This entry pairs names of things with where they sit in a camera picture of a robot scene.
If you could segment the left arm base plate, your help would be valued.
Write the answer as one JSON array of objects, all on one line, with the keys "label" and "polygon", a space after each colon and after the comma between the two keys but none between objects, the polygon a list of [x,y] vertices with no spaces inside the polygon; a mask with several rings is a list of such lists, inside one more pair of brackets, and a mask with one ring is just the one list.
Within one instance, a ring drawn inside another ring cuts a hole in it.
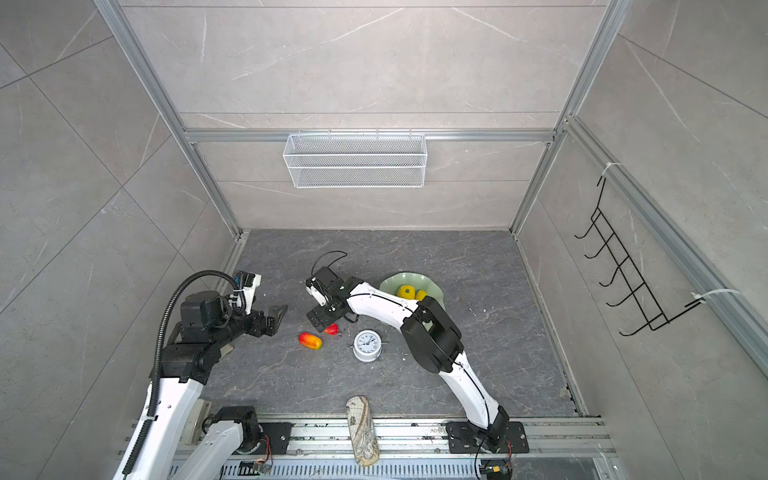
[{"label": "left arm base plate", "polygon": [[291,440],[293,423],[291,422],[267,422],[261,423],[262,440],[255,455],[264,458],[267,447],[270,447],[272,455],[286,455]]}]

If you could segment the yellow fake lemon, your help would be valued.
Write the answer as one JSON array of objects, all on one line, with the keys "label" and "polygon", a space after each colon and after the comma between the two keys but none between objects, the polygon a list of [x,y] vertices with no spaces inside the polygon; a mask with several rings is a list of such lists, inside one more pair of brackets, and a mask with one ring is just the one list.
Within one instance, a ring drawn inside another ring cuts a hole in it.
[{"label": "yellow fake lemon", "polygon": [[416,293],[417,290],[413,286],[407,284],[399,286],[396,291],[396,295],[399,298],[406,300],[414,300],[416,298]]}]

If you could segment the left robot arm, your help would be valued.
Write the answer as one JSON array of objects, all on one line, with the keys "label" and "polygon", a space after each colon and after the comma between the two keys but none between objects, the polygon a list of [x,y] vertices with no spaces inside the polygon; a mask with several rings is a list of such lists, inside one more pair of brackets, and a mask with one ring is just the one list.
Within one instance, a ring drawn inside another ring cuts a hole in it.
[{"label": "left robot arm", "polygon": [[180,296],[173,294],[161,320],[144,413],[114,474],[116,479],[166,479],[193,407],[221,359],[221,349],[242,335],[275,335],[288,310],[286,305],[267,312],[254,310],[252,288],[227,296],[206,290],[184,299],[180,321],[170,328]]}]

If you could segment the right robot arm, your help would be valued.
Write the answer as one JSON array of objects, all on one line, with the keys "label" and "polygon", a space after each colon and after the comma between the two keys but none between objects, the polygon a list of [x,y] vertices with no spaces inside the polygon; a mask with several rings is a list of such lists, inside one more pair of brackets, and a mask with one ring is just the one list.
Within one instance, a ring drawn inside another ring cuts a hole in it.
[{"label": "right robot arm", "polygon": [[442,378],[459,400],[472,442],[494,453],[506,446],[509,415],[474,372],[459,328],[437,300],[403,299],[356,277],[341,279],[327,268],[307,279],[305,286],[318,303],[307,313],[316,330],[348,314],[371,317],[399,330],[414,360]]}]

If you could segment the green wavy fruit bowl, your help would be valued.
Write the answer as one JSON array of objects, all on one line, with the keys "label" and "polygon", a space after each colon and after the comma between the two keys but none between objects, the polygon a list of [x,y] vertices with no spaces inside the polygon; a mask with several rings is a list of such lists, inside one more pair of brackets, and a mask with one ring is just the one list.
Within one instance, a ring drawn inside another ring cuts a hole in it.
[{"label": "green wavy fruit bowl", "polygon": [[396,295],[399,288],[403,285],[409,285],[415,293],[424,291],[427,296],[434,298],[442,308],[445,308],[444,292],[429,277],[421,273],[400,272],[396,273],[381,282],[378,289],[391,295]]}]

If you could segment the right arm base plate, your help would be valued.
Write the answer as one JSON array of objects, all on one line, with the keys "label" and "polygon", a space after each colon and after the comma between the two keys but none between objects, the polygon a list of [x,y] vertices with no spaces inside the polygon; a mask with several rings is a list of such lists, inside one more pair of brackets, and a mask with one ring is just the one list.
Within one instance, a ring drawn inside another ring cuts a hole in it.
[{"label": "right arm base plate", "polygon": [[452,454],[478,452],[525,454],[530,447],[521,422],[507,422],[486,432],[468,421],[443,424]]}]

